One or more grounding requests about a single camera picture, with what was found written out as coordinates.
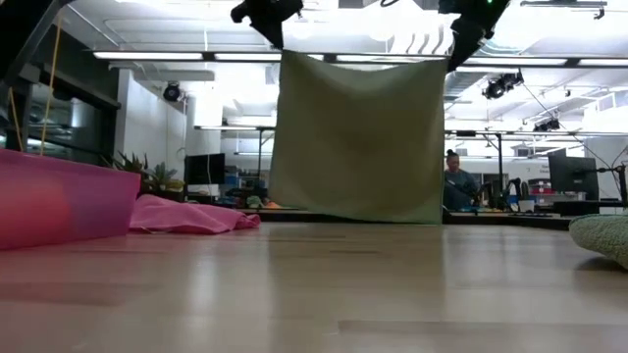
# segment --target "pink plastic tub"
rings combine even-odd
[[[126,235],[139,175],[0,149],[0,250]]]

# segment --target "window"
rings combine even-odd
[[[7,97],[0,97],[0,148],[5,148],[7,145],[6,127],[10,125],[8,108]]]
[[[102,164],[101,156],[110,155],[115,121],[103,111],[55,89],[46,117],[50,87],[37,84],[32,90],[28,119],[28,152],[39,153],[46,124],[45,155],[87,164]]]

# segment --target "light fixture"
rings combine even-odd
[[[516,68],[499,68],[499,67],[458,67],[457,73],[491,73],[491,74],[517,74],[519,69]]]
[[[546,131],[554,131],[560,129],[560,122],[558,119],[549,119],[548,121],[540,124],[536,124],[534,126],[533,131],[535,132],[546,132]]]
[[[195,126],[195,128],[206,129],[206,130],[220,130],[220,131],[230,131],[230,130],[254,131],[258,129],[256,126]]]
[[[628,59],[583,59],[578,66],[617,66],[628,67]]]
[[[598,9],[600,6],[607,6],[608,3],[603,0],[589,1],[547,1],[547,0],[523,0],[519,3],[521,7],[566,7],[572,9]]]
[[[504,74],[497,79],[489,80],[489,85],[482,91],[482,95],[487,97],[487,99],[498,99],[506,92],[514,89],[514,86],[523,82],[521,72],[517,74]]]
[[[236,156],[259,156],[259,152],[234,152]],[[262,152],[262,156],[272,156],[271,152]]]
[[[310,54],[310,58],[323,60],[322,54]],[[216,54],[216,60],[219,62],[263,62],[263,63],[279,63],[282,60],[282,54],[279,53],[220,53]]]
[[[526,57],[476,57],[469,58],[464,62],[464,65],[508,65],[511,67],[525,67],[525,66],[562,66],[567,62],[566,59],[554,59],[554,58],[526,58]]]
[[[418,63],[426,60],[443,60],[444,55],[382,55],[382,54],[360,54],[360,55],[337,55],[336,61],[345,63],[364,64],[408,64]]]
[[[185,92],[179,87],[179,83],[168,82],[168,86],[164,89],[164,99],[168,102],[181,102],[185,98]]]
[[[259,117],[259,116],[243,116],[228,118],[230,126],[263,126],[275,127],[277,125],[277,116],[275,117]]]
[[[162,53],[162,52],[94,52],[97,59],[104,60],[203,60],[201,53]]]
[[[488,160],[488,159],[498,159],[499,156],[460,156],[461,160]],[[528,157],[514,157],[514,156],[502,156],[503,161],[516,161],[516,160],[527,160],[530,159]]]

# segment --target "robotic arm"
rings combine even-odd
[[[396,3],[381,0],[382,7]],[[510,0],[439,0],[439,13],[460,14],[451,30],[455,46],[449,59],[448,71],[455,71],[471,57],[487,39]],[[302,0],[244,0],[232,9],[232,20],[241,23],[245,17],[251,26],[268,39],[275,48],[284,49],[282,22],[303,9]]]

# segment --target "green cushion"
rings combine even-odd
[[[580,217],[569,225],[569,234],[578,246],[598,252],[628,269],[628,216]]]

